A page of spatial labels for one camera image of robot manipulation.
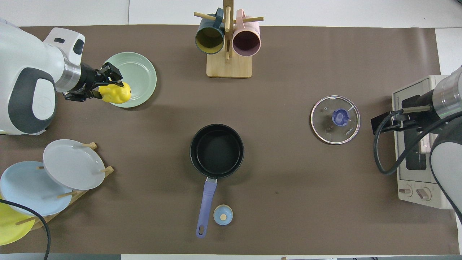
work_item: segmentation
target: dark green mug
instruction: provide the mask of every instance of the dark green mug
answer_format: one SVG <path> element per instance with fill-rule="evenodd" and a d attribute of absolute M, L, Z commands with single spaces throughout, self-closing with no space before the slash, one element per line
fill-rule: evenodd
<path fill-rule="evenodd" d="M 223 48 L 225 43 L 225 26 L 223 21 L 223 9 L 218 8 L 215 14 L 215 21 L 202 18 L 199 29 L 196 33 L 196 46 L 206 54 L 215 54 Z"/>

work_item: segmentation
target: purple pan handle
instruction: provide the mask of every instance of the purple pan handle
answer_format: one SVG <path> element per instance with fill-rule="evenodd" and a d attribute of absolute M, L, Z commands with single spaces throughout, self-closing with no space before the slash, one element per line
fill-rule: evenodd
<path fill-rule="evenodd" d="M 208 218 L 210 216 L 210 208 L 212 207 L 213 195 L 217 189 L 216 182 L 206 181 L 204 184 L 204 193 L 202 194 L 201 211 L 199 212 L 199 220 L 197 221 L 196 236 L 204 238 L 207 232 Z"/>

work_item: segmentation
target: black saucepan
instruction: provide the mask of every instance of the black saucepan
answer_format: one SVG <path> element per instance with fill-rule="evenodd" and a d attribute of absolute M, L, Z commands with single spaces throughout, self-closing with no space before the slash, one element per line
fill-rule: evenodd
<path fill-rule="evenodd" d="M 217 179 L 227 177 L 239 168 L 244 158 L 244 145 L 231 127 L 211 124 L 196 133 L 189 156 L 194 167 L 207 177 L 196 229 L 196 236 L 203 238 L 207 232 Z"/>

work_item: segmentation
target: small blue lid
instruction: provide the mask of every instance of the small blue lid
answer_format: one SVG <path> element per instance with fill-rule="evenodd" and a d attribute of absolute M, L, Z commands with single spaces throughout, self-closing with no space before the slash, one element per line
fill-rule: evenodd
<path fill-rule="evenodd" d="M 345 109 L 337 109 L 332 113 L 332 122 L 337 126 L 346 126 L 349 119 L 348 112 Z"/>
<path fill-rule="evenodd" d="M 220 205 L 213 212 L 213 219 L 218 225 L 228 225 L 232 220 L 232 209 L 228 205 Z"/>

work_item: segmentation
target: brown table mat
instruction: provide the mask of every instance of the brown table mat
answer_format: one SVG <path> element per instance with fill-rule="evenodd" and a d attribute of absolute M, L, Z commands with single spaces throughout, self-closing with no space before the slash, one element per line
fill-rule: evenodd
<path fill-rule="evenodd" d="M 449 210 L 401 201 L 396 175 L 372 156 L 370 118 L 391 108 L 391 92 L 439 74 L 433 29 L 262 27 L 250 79 L 210 79 L 194 45 L 194 25 L 68 27 L 85 35 L 82 61 L 98 68 L 133 51 L 157 71 L 144 104 L 122 109 L 101 100 L 65 101 L 40 136 L 0 136 L 0 171 L 41 161 L 57 139 L 95 141 L 116 169 L 49 224 L 52 252 L 165 254 L 457 254 Z M 24 28 L 43 40 L 51 27 Z M 313 105 L 349 98 L 362 124 L 350 142 L 331 146 L 311 131 Z M 241 136 L 245 158 L 219 180 L 212 209 L 228 204 L 229 226 L 210 218 L 195 228 L 205 177 L 188 149 L 201 127 L 222 123 Z M 394 158 L 392 134 L 382 160 Z M 42 252 L 31 231 L 3 253 Z"/>

